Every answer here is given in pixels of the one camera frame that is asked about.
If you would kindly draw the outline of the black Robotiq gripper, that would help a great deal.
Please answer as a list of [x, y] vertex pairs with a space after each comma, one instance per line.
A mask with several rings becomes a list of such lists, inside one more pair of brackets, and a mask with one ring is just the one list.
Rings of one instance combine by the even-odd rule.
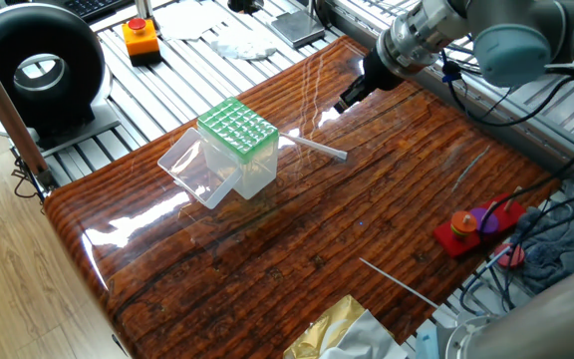
[[381, 61], [377, 50], [372, 49], [363, 60], [364, 75], [358, 77], [340, 96], [335, 107], [344, 113], [354, 104], [361, 102], [374, 90], [390, 91], [402, 79], [392, 73]]

